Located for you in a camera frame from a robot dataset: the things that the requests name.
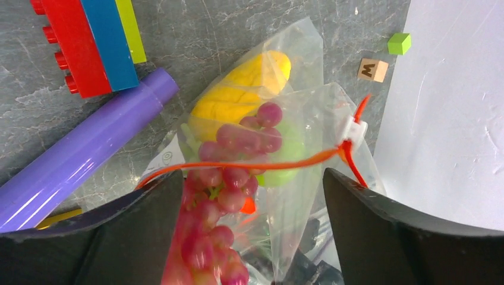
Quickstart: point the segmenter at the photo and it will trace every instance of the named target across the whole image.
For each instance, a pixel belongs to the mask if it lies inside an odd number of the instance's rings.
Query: white label
[[[147,166],[147,169],[142,174],[145,177],[149,173],[164,168],[166,166],[185,163],[182,151],[178,146],[178,137],[175,135],[173,140],[161,151]]]

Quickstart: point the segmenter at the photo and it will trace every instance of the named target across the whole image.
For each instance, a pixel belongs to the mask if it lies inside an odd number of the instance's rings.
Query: purple tube
[[[177,93],[162,68],[120,92],[0,188],[0,233],[37,226]]]

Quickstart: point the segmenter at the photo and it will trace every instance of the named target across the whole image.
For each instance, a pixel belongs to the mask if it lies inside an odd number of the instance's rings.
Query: blue block
[[[115,0],[81,0],[81,3],[112,90],[138,86]]]

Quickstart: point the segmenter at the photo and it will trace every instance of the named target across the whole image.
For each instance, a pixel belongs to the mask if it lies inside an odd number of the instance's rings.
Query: white cord stopper
[[[336,129],[336,145],[342,144],[345,140],[351,140],[353,149],[356,149],[364,141],[366,131],[366,122],[360,121],[360,123],[356,123],[355,118],[349,115]]]

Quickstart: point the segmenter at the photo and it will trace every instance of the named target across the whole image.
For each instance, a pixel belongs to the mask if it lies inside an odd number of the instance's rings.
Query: red stud
[[[37,15],[45,15],[44,5],[42,5],[42,0],[30,0],[31,6]]]
[[[42,28],[42,31],[46,35],[46,38],[49,43],[57,43],[58,39],[56,38],[56,34],[54,33],[54,30],[51,27],[44,27]]]
[[[70,93],[78,93],[77,84],[72,75],[65,76],[65,81],[67,82],[68,89],[70,89]]]
[[[58,63],[60,69],[68,69],[67,59],[65,59],[62,52],[55,52],[54,57],[56,58],[56,62]]]

